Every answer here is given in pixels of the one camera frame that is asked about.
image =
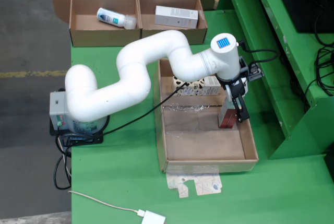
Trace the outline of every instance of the white adapter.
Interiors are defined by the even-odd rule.
[[[138,210],[137,215],[143,217],[141,224],[164,224],[166,220],[166,217],[147,210]]]

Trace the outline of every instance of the white robotic arm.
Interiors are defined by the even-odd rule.
[[[220,81],[233,81],[240,74],[237,42],[221,33],[211,48],[192,54],[184,34],[164,31],[125,46],[117,56],[120,80],[98,89],[93,71],[84,65],[71,67],[65,77],[67,107],[73,119],[91,122],[131,107],[146,98],[151,81],[146,65],[167,57],[173,74],[191,82],[216,74]]]

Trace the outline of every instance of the plastic bottle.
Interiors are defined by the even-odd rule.
[[[125,29],[135,29],[137,25],[137,19],[135,17],[119,14],[104,8],[98,10],[97,17],[99,21],[117,27],[124,27]]]

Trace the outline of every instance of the blue display screen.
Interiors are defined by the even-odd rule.
[[[217,44],[219,46],[219,48],[224,48],[225,46],[230,45],[230,42],[227,38],[221,39],[219,41],[217,41]]]

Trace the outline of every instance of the brown box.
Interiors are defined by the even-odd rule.
[[[160,60],[154,78],[155,105],[172,92],[172,76],[169,61]],[[224,97],[223,89],[219,96],[173,96],[155,110],[161,171],[227,173],[253,168],[258,155],[249,120],[232,129],[218,128]]]
[[[170,27],[156,25],[154,23],[156,6],[176,7],[198,11],[197,28]],[[145,38],[166,30],[178,30],[184,33],[189,44],[203,44],[207,33],[207,23],[200,0],[139,0],[142,32],[141,37]]]
[[[58,18],[69,24],[73,46],[124,46],[140,39],[138,0],[53,0]],[[126,30],[98,21],[100,7],[137,18],[137,27]]]

